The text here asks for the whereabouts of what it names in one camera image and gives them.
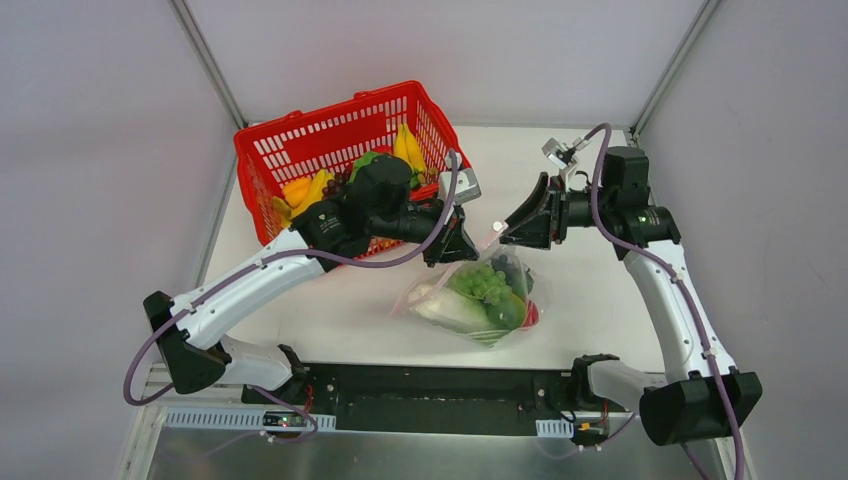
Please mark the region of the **green grape bunch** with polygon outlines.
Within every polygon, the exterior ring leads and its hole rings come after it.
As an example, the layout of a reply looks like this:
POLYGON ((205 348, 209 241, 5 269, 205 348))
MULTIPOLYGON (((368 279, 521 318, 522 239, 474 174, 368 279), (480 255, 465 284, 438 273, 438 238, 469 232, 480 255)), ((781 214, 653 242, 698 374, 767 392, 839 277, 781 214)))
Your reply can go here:
POLYGON ((461 295, 485 304, 496 304, 512 294, 503 273, 488 263, 473 263, 460 267, 448 281, 448 286, 461 295))

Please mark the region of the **clear zip top bag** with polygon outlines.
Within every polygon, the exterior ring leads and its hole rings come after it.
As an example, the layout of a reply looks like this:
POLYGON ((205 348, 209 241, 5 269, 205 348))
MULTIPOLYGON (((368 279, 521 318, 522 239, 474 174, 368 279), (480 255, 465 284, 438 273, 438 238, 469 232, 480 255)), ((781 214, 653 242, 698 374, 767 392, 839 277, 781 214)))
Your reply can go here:
POLYGON ((480 258, 434 268, 416 278, 391 313, 416 317, 483 346, 493 347, 537 325, 549 300, 549 282, 512 246, 503 245, 507 225, 476 244, 480 258))

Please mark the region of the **red apple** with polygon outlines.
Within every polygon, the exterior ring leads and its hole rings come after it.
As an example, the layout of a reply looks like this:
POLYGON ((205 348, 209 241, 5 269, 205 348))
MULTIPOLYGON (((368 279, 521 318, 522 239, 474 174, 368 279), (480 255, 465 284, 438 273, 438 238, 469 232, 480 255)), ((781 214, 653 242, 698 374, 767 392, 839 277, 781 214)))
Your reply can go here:
POLYGON ((537 305, 528 300, 526 303, 526 316, 522 328, 531 328, 539 322, 540 312, 537 305))

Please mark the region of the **green mango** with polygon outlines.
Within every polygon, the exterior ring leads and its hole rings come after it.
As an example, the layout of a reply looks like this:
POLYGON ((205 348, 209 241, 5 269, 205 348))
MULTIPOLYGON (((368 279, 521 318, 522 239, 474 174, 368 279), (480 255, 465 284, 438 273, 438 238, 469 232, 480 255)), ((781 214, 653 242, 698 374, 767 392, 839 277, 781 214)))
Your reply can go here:
POLYGON ((497 330, 518 329, 527 316, 525 301, 515 294, 502 298, 496 304, 487 304, 485 310, 487 319, 497 330))

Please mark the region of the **red plastic shopping basket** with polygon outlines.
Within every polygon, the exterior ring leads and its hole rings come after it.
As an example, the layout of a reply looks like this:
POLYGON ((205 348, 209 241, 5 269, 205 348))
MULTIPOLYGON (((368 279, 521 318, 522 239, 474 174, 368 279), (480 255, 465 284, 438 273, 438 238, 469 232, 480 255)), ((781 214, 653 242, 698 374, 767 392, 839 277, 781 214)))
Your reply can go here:
POLYGON ((320 170, 350 169, 367 151, 391 148, 400 126, 415 136, 428 169, 447 170, 450 150, 463 167, 470 167, 453 126, 415 80, 361 91, 317 110, 295 110, 237 132, 233 142, 239 188, 260 244, 268 244, 282 229, 272 199, 282 195, 286 184, 320 170))

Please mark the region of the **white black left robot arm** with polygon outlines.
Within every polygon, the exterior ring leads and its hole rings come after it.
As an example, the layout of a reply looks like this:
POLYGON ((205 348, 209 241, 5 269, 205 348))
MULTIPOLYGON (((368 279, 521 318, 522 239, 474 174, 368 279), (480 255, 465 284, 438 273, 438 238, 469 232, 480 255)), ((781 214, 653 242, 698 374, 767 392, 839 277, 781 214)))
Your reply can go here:
POLYGON ((429 267, 476 260, 464 230, 463 203, 479 182, 450 151, 437 195, 411 197, 411 168, 383 154, 361 166, 337 192, 311 204, 257 254, 190 292, 157 291, 143 302, 171 389, 193 394, 217 383, 267 390, 281 404, 305 390, 301 365, 285 346, 264 347, 229 337, 258 308, 340 265, 390 268, 420 255, 429 267))

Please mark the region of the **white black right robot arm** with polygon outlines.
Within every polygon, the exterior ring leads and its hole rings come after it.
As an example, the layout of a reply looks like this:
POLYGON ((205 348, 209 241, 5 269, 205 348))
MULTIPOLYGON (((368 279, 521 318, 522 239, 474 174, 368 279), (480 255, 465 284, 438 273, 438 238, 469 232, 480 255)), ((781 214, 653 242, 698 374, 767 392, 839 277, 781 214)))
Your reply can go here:
POLYGON ((552 140, 544 155, 560 172, 542 173, 530 196, 505 221, 500 243, 550 249, 569 230, 595 227, 608 235, 617 259, 634 280, 660 343, 661 374, 636 370, 615 355, 574 360, 566 397, 583 410, 604 400, 638 414, 658 446, 730 438, 763 390, 744 373, 717 338, 687 278, 681 234, 670 211, 650 203, 649 160, 636 147, 612 147, 601 157, 597 179, 569 187, 577 154, 552 140))

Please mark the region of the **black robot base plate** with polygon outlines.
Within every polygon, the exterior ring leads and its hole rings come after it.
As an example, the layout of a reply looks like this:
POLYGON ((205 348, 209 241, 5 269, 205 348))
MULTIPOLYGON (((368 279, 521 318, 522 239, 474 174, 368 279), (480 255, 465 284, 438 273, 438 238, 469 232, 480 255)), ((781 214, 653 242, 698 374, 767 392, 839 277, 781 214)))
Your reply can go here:
POLYGON ((542 420, 624 410, 574 386, 567 370, 310 362, 272 394, 356 432, 533 436, 542 420))

